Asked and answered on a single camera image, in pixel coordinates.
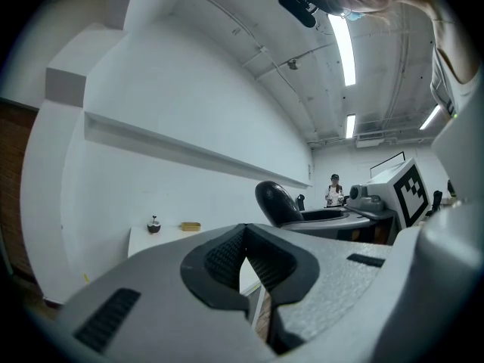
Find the desk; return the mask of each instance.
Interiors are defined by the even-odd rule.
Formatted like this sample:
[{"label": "desk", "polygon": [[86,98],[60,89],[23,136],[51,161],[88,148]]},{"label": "desk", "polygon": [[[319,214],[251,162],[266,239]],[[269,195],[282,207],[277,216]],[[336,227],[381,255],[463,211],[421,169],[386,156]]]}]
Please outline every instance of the desk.
[{"label": "desk", "polygon": [[[180,230],[178,227],[169,226],[162,227],[159,233],[150,234],[146,228],[131,227],[131,231],[129,232],[128,258],[134,256],[140,251],[149,249],[150,247],[164,245],[175,240],[193,237],[200,232],[202,231],[198,231],[196,233],[185,232]],[[256,301],[255,313],[253,316],[253,327],[255,327],[257,319],[259,318],[260,309],[262,308],[262,301],[264,300],[265,289],[261,285],[257,274],[254,272],[254,269],[250,265],[247,258],[244,260],[244,263],[240,268],[239,287],[240,294],[243,294],[244,296],[250,296],[252,293],[259,290],[259,297]]]},{"label": "desk", "polygon": [[455,202],[457,202],[457,198],[456,197],[443,197],[442,200],[440,201],[440,205],[441,206],[445,206],[445,207],[450,207]]}]

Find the fluorescent ceiling light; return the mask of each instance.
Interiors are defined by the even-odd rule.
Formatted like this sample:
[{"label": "fluorescent ceiling light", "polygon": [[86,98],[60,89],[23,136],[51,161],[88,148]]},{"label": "fluorescent ceiling light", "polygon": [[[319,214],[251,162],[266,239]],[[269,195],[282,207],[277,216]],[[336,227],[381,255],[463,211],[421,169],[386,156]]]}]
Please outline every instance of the fluorescent ceiling light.
[{"label": "fluorescent ceiling light", "polygon": [[352,138],[355,133],[356,115],[350,114],[346,119],[346,138]]},{"label": "fluorescent ceiling light", "polygon": [[334,35],[340,48],[341,64],[345,74],[345,85],[350,86],[356,83],[355,57],[353,55],[353,46],[349,36],[348,23],[341,16],[328,15],[331,26],[333,26]]},{"label": "fluorescent ceiling light", "polygon": [[432,113],[429,115],[429,118],[425,120],[425,123],[420,127],[420,130],[424,130],[433,120],[433,118],[437,115],[440,110],[440,105],[435,106]]}]

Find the yellow object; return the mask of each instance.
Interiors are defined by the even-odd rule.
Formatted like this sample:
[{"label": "yellow object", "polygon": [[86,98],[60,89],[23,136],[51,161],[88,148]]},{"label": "yellow object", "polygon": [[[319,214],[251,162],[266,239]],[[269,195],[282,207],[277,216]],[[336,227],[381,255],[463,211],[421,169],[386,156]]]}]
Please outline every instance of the yellow object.
[{"label": "yellow object", "polygon": [[180,228],[182,231],[200,231],[202,225],[197,222],[183,222]]}]

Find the concrete ceiling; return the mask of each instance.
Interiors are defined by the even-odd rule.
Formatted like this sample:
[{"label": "concrete ceiling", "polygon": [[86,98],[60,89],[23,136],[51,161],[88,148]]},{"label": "concrete ceiling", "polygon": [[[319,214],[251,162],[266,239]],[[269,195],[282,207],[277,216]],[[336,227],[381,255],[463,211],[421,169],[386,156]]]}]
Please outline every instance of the concrete ceiling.
[{"label": "concrete ceiling", "polygon": [[[306,29],[278,0],[179,0],[173,14],[250,71],[313,147],[339,141],[351,113],[357,115],[356,133],[432,138],[443,127],[438,116],[428,130],[418,131],[436,102],[429,88],[432,26],[416,9],[396,5],[389,23],[375,17],[349,21],[356,66],[356,85],[349,87],[332,27],[321,12],[314,29]],[[251,60],[261,47],[265,52]],[[286,64],[293,58],[298,70]]]}]

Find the white wall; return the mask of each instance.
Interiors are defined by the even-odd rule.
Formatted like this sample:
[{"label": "white wall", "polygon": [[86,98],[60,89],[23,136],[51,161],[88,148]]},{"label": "white wall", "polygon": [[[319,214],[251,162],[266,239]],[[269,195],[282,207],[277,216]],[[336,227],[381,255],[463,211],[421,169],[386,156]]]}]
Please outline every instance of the white wall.
[{"label": "white wall", "polygon": [[117,62],[89,113],[310,184],[301,135],[211,39],[170,17],[133,35]]},{"label": "white wall", "polygon": [[[263,176],[257,179],[200,168],[211,166],[211,159],[201,157],[195,163],[190,154],[169,152],[131,137],[110,136],[111,142],[105,144],[108,140],[104,136],[87,141],[80,160],[76,235],[83,269],[78,274],[86,273],[92,280],[122,262],[129,229],[144,228],[152,215],[161,221],[162,235],[163,229],[181,222],[200,222],[203,230],[237,223],[268,224],[254,192]],[[174,154],[178,162],[161,158],[173,159]],[[293,197],[306,193],[284,187]]]},{"label": "white wall", "polygon": [[310,150],[233,59],[174,19],[119,32],[116,57],[76,41],[112,31],[91,26],[59,53],[57,71],[88,75],[89,100],[44,101],[26,152],[24,238],[42,292],[59,302],[84,274],[92,281],[122,262],[129,229],[152,215],[204,230],[267,223],[254,195],[265,179],[312,203]]},{"label": "white wall", "polygon": [[45,70],[79,32],[104,20],[106,0],[61,0],[43,6],[19,36],[5,64],[0,97],[39,108],[45,98]]},{"label": "white wall", "polygon": [[448,176],[442,164],[432,152],[430,145],[380,145],[379,147],[355,148],[333,146],[313,152],[315,160],[315,205],[318,208],[326,206],[324,192],[330,185],[330,177],[334,173],[340,176],[340,184],[345,195],[349,194],[352,185],[364,184],[370,180],[370,168],[389,159],[400,152],[405,153],[405,159],[413,157],[423,176],[430,201],[434,191],[447,190]]}]

